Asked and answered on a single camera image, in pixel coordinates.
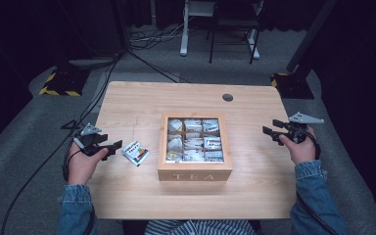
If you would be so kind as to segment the white desk frame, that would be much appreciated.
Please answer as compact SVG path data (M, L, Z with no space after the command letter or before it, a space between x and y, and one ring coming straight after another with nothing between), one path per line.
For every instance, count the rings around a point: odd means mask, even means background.
M184 9L183 9L183 28L180 44L180 56L184 57L188 55L188 41L189 41L189 21L193 20L194 17L206 17L210 18L212 16L212 9L215 0L206 1L206 0L184 0ZM256 3L253 3L255 12L257 15L262 9L263 0L257 0ZM252 29L249 34L246 33L246 39L248 43L254 44L258 38L257 31ZM249 49L253 52L253 45L249 45ZM253 52L253 59L259 59L259 51L256 49Z

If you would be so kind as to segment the black yellow striped stand base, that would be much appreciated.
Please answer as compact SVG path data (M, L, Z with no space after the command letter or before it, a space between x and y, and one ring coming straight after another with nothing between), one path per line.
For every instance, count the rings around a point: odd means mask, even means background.
M90 70L58 70L54 69L47 77L40 95L72 96L82 95L84 85L88 79Z
M314 96L305 79L294 74L277 72L270 77L270 83L283 99L313 99Z

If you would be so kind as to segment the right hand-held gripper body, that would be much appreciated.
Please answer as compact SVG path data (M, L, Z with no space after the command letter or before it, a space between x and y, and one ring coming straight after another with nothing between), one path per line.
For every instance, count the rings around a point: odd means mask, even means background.
M284 124L284 128L288 130L288 138L294 143L299 144L306 140L307 126L309 124L320 124L323 122L323 118L312 117L297 112L288 118L288 122Z

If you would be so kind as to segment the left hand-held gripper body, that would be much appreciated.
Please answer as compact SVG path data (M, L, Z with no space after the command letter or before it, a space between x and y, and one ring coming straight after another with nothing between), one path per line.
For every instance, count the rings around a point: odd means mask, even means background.
M93 156L100 151L101 147L99 144L107 140L108 135L102 134L102 130L91 123L87 123L73 138L73 142L87 156Z

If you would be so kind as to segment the person's striped shirt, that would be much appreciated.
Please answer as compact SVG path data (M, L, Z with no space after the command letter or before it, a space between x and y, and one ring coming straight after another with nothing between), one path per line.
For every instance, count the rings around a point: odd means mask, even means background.
M151 220L144 235L257 235L247 220Z

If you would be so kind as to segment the wooden tea box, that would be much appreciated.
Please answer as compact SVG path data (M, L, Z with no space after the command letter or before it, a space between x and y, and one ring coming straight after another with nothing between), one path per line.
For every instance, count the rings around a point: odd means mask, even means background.
M223 163L168 163L166 154L167 121L170 118L217 118L220 125ZM233 170L223 114L163 113L158 175L160 181L227 181Z

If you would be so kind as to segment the black slanted stand pole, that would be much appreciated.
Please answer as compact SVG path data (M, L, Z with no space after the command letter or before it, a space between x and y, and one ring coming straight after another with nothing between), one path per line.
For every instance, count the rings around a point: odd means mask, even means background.
M320 9L319 13L317 14L316 18L314 19L313 23L311 24L303 41L301 42L292 59L290 60L289 64L287 65L286 71L295 72L298 69L300 61L303 58L307 48L309 47L310 43L314 40L317 32L324 25L330 13L333 11L333 8L336 5L337 1L338 0L326 0L324 5Z

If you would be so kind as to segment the person's right hand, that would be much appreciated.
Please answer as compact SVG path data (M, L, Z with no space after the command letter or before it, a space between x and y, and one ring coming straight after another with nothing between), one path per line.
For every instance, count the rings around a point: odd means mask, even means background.
M315 160L316 148L313 141L309 137L307 137L304 142L299 144L291 141L285 135L280 135L279 140L289 150L291 160L295 165Z

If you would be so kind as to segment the set of white tea packets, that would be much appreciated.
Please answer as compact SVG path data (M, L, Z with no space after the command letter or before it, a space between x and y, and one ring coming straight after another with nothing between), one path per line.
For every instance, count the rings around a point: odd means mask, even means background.
M217 118L170 118L167 121L168 163L223 163Z

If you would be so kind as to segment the person's left hand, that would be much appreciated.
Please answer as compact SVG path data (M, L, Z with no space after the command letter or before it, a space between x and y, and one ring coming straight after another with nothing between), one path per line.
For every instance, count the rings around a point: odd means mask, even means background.
M80 148L72 143L70 146L70 163L69 163L69 185L85 185L92 177L98 162L100 162L109 153L107 148L104 148L88 157L81 152Z

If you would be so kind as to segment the colourful striped tea bag packet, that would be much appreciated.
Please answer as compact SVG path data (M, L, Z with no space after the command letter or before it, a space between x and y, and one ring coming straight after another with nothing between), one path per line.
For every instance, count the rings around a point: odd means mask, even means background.
M129 143L123 148L122 153L136 166L140 166L150 155L150 151L144 148L138 141Z

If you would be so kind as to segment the black metal chair frame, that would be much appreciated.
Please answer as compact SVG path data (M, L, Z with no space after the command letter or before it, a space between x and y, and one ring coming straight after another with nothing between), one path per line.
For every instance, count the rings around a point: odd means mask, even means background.
M219 30L242 31L243 40L251 52L249 63L255 59L260 33L260 14L264 0L216 0L212 6L211 26L207 38L211 40L209 63L212 62L215 45L238 46L240 43L216 41Z

